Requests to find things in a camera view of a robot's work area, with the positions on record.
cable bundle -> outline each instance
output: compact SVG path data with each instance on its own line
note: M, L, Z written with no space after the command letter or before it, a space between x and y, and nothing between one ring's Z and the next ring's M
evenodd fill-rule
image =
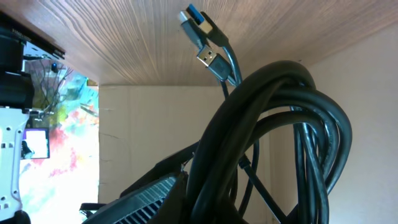
M261 113L283 106L290 111L258 121ZM264 134L288 124L294 126L298 205L285 215L256 177L258 142L252 166L244 153ZM239 163L250 181L239 211L233 207L229 214L231 222L245 223L253 184L280 223L328 223L328 194L343 171L351 142L347 115L315 89L305 67L290 61L266 65L226 98L200 140L187 187L190 222L210 223L227 196L234 201Z

paint splattered surface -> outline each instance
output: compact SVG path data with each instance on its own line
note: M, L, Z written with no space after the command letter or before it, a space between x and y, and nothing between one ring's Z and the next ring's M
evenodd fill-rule
M81 223L79 207L97 202L99 181L98 91L73 72L51 117L50 158L22 160L19 188L32 223Z

white wall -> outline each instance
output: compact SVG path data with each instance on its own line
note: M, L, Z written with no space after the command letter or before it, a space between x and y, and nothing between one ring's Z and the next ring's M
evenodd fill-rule
M329 196L330 223L397 223L398 24L309 70L353 127L347 165ZM271 133L270 144L273 195L288 211L297 203L292 128Z
M197 142L223 97L221 87L214 86L101 86L99 201L118 198L156 162ZM257 174L271 190L268 150L265 136ZM237 204L247 181L239 170ZM254 189L244 218L250 223L265 223L266 214L267 208Z

screen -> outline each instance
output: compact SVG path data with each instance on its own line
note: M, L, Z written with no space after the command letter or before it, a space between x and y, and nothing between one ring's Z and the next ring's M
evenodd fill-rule
M47 128L25 128L22 137L21 159L46 159L49 157L49 130Z

usb plug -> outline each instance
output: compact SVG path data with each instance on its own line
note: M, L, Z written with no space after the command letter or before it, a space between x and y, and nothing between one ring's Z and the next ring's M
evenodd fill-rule
M231 65L218 53L214 52L209 46L205 45L197 55L197 58L203 62L207 69L220 80L225 81L231 75Z

